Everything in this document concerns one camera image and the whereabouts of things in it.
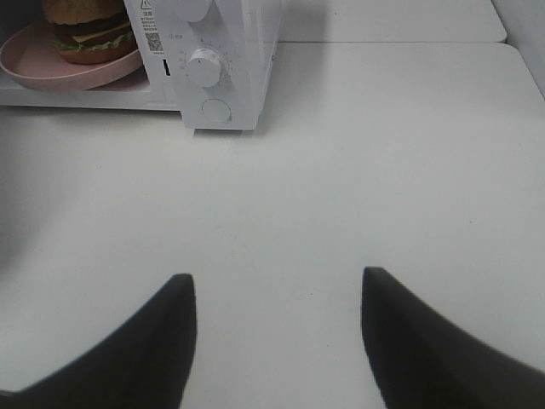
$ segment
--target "white microwave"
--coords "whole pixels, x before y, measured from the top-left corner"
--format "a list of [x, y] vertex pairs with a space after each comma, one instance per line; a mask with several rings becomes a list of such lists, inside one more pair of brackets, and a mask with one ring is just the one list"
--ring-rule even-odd
[[[87, 90], [28, 89], [0, 70], [0, 105], [180, 111], [186, 127], [252, 130], [278, 41], [281, 0], [124, 0], [143, 67]], [[44, 20], [40, 2], [9, 2], [0, 45]]]

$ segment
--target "white countertop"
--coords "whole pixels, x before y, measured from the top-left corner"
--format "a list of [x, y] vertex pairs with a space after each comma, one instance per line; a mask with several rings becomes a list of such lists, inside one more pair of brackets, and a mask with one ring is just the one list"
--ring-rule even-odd
[[360, 336], [383, 266], [545, 370], [545, 102], [501, 44], [281, 44], [256, 132], [0, 108], [0, 389], [194, 275], [184, 407], [382, 407]]
[[284, 0], [282, 41], [503, 42], [491, 0]]

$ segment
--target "burger patty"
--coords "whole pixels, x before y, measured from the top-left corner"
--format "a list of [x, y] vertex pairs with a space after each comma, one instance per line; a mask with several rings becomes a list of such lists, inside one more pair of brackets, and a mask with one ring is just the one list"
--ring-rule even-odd
[[110, 30], [113, 27], [119, 26], [124, 22], [129, 21], [127, 12], [115, 14], [108, 19], [93, 20], [88, 23], [67, 25], [67, 24], [53, 24], [53, 34], [60, 39], [60, 36], [85, 36], [93, 34], [94, 32], [103, 32]]
[[87, 41], [84, 41], [82, 43], [78, 43], [72, 36], [68, 36], [66, 34], [55, 34], [55, 36], [63, 43], [70, 44], [70, 45], [79, 45], [82, 44], [87, 47], [91, 47], [93, 45], [103, 44], [107, 43], [108, 41], [113, 41], [117, 37], [122, 36], [123, 34], [127, 34], [128, 32], [131, 32], [132, 29], [130, 26], [128, 27], [122, 27], [117, 30], [114, 30], [113, 32], [107, 32], [106, 34], [103, 34], [98, 37], [91, 38]]

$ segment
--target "warning label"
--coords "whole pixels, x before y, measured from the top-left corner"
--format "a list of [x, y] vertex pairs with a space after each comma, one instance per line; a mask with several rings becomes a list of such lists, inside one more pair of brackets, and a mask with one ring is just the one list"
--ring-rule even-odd
[[154, 55], [164, 55], [163, 45], [159, 38], [159, 31], [155, 18], [153, 17], [152, 5], [149, 0], [141, 0], [141, 24], [144, 34], [146, 34], [147, 46]]

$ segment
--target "lettuce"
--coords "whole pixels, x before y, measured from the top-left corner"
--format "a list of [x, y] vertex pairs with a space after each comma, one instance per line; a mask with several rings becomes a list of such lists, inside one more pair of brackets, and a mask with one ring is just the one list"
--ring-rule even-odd
[[122, 41], [125, 41], [125, 40], [130, 41], [133, 38], [133, 36], [134, 36], [133, 32], [130, 31], [130, 32], [127, 32], [126, 34], [122, 34], [121, 36], [117, 37], [115, 40], [108, 41], [107, 43], [103, 43], [103, 44], [91, 45], [90, 47], [83, 44], [79, 44], [79, 45], [66, 44], [60, 41], [57, 37], [53, 36], [53, 45], [57, 49], [73, 49], [77, 53], [80, 51], [95, 51], [97, 49], [115, 49], [119, 47], [119, 44]]

